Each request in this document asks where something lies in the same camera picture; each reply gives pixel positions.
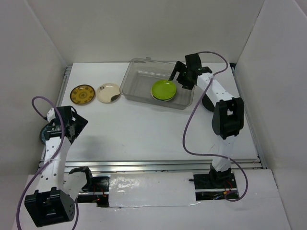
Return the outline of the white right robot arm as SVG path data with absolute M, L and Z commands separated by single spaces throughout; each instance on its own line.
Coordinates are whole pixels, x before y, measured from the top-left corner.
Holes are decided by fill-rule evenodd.
M 221 142 L 218 153 L 210 154 L 213 160 L 209 183 L 216 188 L 230 179 L 234 143 L 244 126 L 243 99 L 230 94 L 215 78 L 218 74 L 202 66 L 200 60 L 178 61 L 169 78 L 170 81 L 176 80 L 184 89 L 191 90 L 198 86 L 203 90 L 203 95 L 197 104 L 206 99 L 213 105 L 212 129 Z

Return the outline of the small blue floral plate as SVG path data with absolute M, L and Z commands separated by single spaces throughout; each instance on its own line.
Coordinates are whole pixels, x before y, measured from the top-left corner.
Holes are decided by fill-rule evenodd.
M 170 101 L 170 100 L 172 100 L 173 98 L 175 98 L 175 96 L 172 96 L 172 97 L 170 97 L 170 98 L 160 99 L 160 98 L 155 97 L 154 95 L 152 95 L 152 97 L 153 97 L 155 100 L 164 101 L 164 102 Z

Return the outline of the large blue floral plate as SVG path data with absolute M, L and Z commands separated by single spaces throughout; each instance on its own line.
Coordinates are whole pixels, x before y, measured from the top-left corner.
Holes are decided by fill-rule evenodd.
M 46 143 L 46 140 L 47 140 L 47 128 L 48 128 L 48 124 L 45 125 L 41 131 L 40 131 L 40 134 L 39 134 L 39 137 L 40 137 L 40 140 L 43 144 Z

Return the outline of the yellow patterned plate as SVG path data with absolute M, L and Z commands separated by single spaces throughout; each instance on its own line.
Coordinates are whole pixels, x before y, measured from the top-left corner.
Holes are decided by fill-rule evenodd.
M 70 100 L 77 105 L 85 105 L 95 98 L 95 90 L 92 86 L 82 84 L 74 87 L 70 92 Z

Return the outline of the lime green plate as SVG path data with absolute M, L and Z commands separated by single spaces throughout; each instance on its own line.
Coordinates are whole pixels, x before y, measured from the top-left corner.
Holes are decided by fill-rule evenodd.
M 151 87 L 151 94 L 160 99 L 170 98 L 177 93 L 177 87 L 172 81 L 159 80 Z

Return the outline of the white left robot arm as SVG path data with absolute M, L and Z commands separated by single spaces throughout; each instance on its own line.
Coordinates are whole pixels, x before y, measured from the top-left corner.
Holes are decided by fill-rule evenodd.
M 81 190 L 90 191 L 94 178 L 87 166 L 73 168 L 64 176 L 68 151 L 88 121 L 72 106 L 52 108 L 42 136 L 45 140 L 47 167 L 39 173 L 33 194 L 24 200 L 32 221 L 37 227 L 70 222 L 75 216 L 74 202 Z

